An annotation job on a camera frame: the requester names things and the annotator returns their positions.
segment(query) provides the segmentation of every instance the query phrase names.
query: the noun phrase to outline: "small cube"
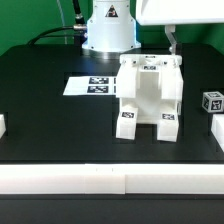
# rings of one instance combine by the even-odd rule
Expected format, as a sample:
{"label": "small cube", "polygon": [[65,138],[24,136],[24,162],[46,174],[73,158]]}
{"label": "small cube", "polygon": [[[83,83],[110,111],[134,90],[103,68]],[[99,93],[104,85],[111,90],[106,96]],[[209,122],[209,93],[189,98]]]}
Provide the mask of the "small cube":
{"label": "small cube", "polygon": [[208,113],[222,112],[223,102],[224,96],[218,91],[203,93],[202,107]]}
{"label": "small cube", "polygon": [[157,140],[176,142],[178,129],[177,114],[162,113],[157,125]]}
{"label": "small cube", "polygon": [[116,138],[135,139],[137,108],[123,108],[117,119]]}

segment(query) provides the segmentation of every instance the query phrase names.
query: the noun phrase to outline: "black table surface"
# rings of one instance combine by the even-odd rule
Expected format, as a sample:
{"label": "black table surface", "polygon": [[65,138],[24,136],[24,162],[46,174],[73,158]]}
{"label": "black table surface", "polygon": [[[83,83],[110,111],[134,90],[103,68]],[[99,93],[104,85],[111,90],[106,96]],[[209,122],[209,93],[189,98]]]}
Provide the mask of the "black table surface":
{"label": "black table surface", "polygon": [[[150,46],[141,53],[168,54]],[[16,46],[0,57],[0,113],[7,132],[0,164],[223,163],[205,91],[224,93],[224,56],[182,46],[184,93],[176,143],[138,125],[134,141],[115,138],[115,96],[63,96],[71,76],[116,76],[117,60],[80,55],[72,45]],[[0,195],[0,223],[222,223],[222,195]]]}
{"label": "black table surface", "polygon": [[[140,53],[168,54],[167,48]],[[156,140],[156,125],[116,139],[115,96],[63,96],[69,77],[116,76],[119,60],[84,57],[73,45],[16,46],[0,57],[0,113],[7,132],[0,163],[223,163],[211,133],[206,91],[224,91],[224,56],[209,45],[183,45],[182,115],[176,143]]]}

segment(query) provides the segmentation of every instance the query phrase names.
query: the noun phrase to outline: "paper sheet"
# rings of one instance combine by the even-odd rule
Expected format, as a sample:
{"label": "paper sheet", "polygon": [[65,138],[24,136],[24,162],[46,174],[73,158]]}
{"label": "paper sheet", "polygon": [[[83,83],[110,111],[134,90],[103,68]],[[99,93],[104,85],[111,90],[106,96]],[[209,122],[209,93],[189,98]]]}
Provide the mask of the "paper sheet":
{"label": "paper sheet", "polygon": [[116,77],[70,77],[63,95],[116,95]]}

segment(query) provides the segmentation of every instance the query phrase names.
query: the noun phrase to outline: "white plastic object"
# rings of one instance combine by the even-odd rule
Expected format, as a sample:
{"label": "white plastic object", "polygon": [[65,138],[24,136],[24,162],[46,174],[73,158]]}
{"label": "white plastic object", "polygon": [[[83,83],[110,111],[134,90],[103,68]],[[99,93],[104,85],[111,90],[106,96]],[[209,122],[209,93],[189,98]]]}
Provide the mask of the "white plastic object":
{"label": "white plastic object", "polygon": [[224,114],[214,114],[211,131],[224,151]]}
{"label": "white plastic object", "polygon": [[208,113],[222,112],[224,107],[224,96],[216,92],[204,92],[202,99],[202,107]]}
{"label": "white plastic object", "polygon": [[125,52],[141,47],[136,41],[136,21],[130,14],[130,0],[93,0],[87,31],[88,40],[82,45],[85,50]]}
{"label": "white plastic object", "polygon": [[[137,108],[137,123],[157,124],[158,140],[176,141],[183,92],[181,56],[123,54],[120,63],[116,95],[120,112]],[[173,115],[174,120],[167,122],[162,114]]]}
{"label": "white plastic object", "polygon": [[135,139],[138,109],[130,106],[122,108],[117,119],[116,138]]}
{"label": "white plastic object", "polygon": [[141,25],[223,23],[223,0],[137,0]]}
{"label": "white plastic object", "polygon": [[224,194],[220,164],[0,165],[0,194]]}
{"label": "white plastic object", "polygon": [[6,131],[4,115],[0,114],[0,138]]}
{"label": "white plastic object", "polygon": [[159,120],[157,125],[157,140],[176,142],[178,129],[179,122],[177,113],[162,113],[161,119]]}

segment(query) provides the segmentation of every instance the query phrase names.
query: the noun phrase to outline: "green background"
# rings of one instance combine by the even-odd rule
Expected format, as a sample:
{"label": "green background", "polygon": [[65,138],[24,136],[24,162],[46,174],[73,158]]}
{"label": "green background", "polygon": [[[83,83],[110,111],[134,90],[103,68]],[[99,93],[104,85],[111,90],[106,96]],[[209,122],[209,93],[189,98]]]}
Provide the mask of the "green background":
{"label": "green background", "polygon": [[[0,0],[0,55],[15,45],[26,44],[48,29],[62,26],[57,0]],[[66,25],[75,22],[72,0],[60,0]],[[135,16],[136,0],[131,0]],[[92,0],[80,0],[85,19],[92,14]],[[167,43],[164,26],[137,26],[141,43]],[[176,36],[181,43],[207,43],[224,53],[224,24],[179,25]],[[64,43],[63,39],[45,39],[38,43]]]}

